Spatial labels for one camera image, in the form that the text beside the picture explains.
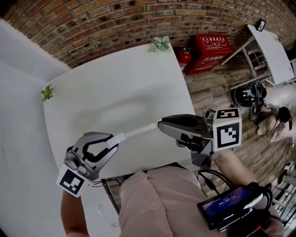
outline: white wall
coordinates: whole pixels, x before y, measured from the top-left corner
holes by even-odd
[[[0,61],[43,81],[50,81],[70,70],[2,19]]]
[[[41,102],[43,84],[0,62],[0,228],[8,237],[64,236],[62,190],[56,185],[58,169]],[[119,235],[119,228],[110,229],[118,216],[103,188],[91,189],[82,200],[91,236]]]

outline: pink shirt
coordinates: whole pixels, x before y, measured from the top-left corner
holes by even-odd
[[[197,209],[197,203],[207,198],[187,169],[166,166],[147,174],[139,171],[122,184],[120,196],[120,237],[227,236],[226,232],[209,230]],[[265,206],[266,200],[262,200],[256,208]],[[277,215],[273,207],[270,211]],[[282,224],[275,219],[265,232],[271,237],[284,236]]]

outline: brick wall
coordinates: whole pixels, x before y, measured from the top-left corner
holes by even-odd
[[[295,15],[287,0],[18,0],[4,20],[74,68],[155,36],[185,46],[193,34],[225,34],[235,49],[259,19],[286,46]]]

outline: wooden floor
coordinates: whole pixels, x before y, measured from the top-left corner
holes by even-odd
[[[223,66],[218,65],[210,72],[184,76],[196,115],[203,115],[209,108],[230,108],[232,99],[229,87],[250,77],[250,69],[242,56],[234,57]],[[267,90],[265,102],[289,107],[296,118],[296,83],[276,87],[271,87],[266,83],[264,86]],[[234,152],[255,173],[260,184],[272,182],[282,172],[287,160],[290,162],[296,160],[295,150],[291,147],[291,138],[269,143],[267,137],[256,135],[256,125],[249,121],[249,109],[242,109],[241,113],[243,118],[242,144],[234,148]],[[180,161],[179,164],[193,172],[199,169],[191,164],[191,160]],[[217,167],[212,164],[212,169],[217,169]],[[211,175],[208,177],[216,184],[219,191],[224,190],[226,185],[221,180]],[[199,180],[207,195],[214,196],[213,191],[204,185],[203,179]],[[120,207],[119,185],[112,182],[109,188]]]

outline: person sitting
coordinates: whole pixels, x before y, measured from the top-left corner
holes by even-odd
[[[258,117],[257,135],[267,135],[270,142],[283,139],[292,130],[292,118],[288,108],[264,104]]]

